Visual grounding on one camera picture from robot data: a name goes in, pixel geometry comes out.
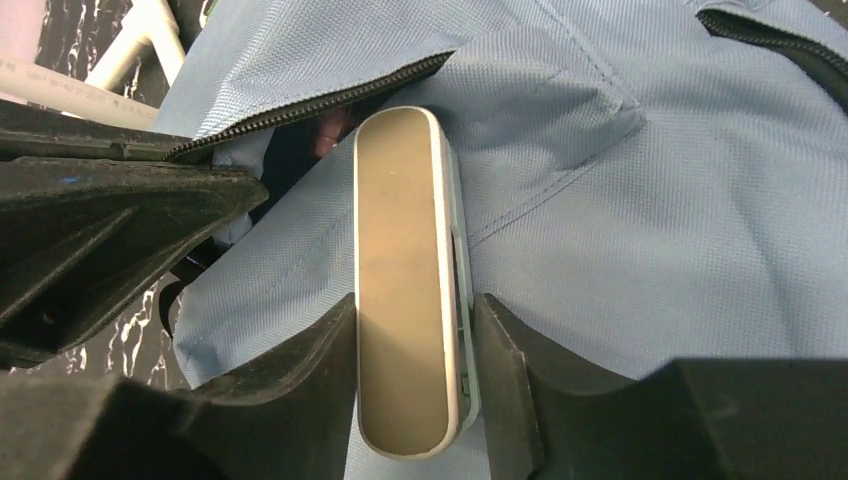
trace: marble tabletop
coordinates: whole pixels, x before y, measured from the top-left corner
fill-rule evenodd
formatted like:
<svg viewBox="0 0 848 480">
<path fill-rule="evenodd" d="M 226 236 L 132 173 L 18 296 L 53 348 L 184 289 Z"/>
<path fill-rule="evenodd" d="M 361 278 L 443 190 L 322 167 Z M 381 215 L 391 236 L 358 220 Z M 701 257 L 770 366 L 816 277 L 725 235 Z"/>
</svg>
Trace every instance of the marble tabletop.
<svg viewBox="0 0 848 480">
<path fill-rule="evenodd" d="M 186 50 L 200 33 L 205 23 L 203 12 L 211 1 L 169 0 Z M 848 0 L 812 1 L 825 15 L 848 28 Z M 120 21 L 130 5 L 130 0 L 47 0 L 36 63 L 85 79 L 120 31 Z M 167 91 L 164 73 L 148 52 L 136 60 L 116 93 L 158 107 Z M 159 287 L 171 280 L 166 277 L 152 285 L 114 323 L 84 345 L 38 367 L 13 370 L 12 374 L 102 376 L 113 372 L 161 389 L 185 387 L 171 340 L 162 330 L 157 313 Z"/>
</svg>

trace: zipper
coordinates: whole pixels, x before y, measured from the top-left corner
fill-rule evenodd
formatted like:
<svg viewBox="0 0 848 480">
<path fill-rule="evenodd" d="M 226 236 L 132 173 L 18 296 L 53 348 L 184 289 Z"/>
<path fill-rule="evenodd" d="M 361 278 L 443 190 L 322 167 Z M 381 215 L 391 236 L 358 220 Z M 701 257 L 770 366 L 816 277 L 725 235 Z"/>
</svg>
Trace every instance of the zipper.
<svg viewBox="0 0 848 480">
<path fill-rule="evenodd" d="M 453 52 L 440 53 L 401 67 L 394 72 L 362 85 L 328 93 L 303 100 L 242 120 L 222 132 L 208 137 L 198 138 L 179 145 L 169 151 L 162 161 L 178 162 L 184 155 L 212 147 L 250 133 L 276 128 L 298 122 L 339 107 L 356 103 L 368 97 L 385 93 L 410 82 L 420 80 L 433 73 L 453 55 Z"/>
<path fill-rule="evenodd" d="M 798 65 L 848 114 L 848 61 L 813 40 L 721 10 L 702 10 L 697 18 L 716 37 L 767 48 Z"/>
</svg>

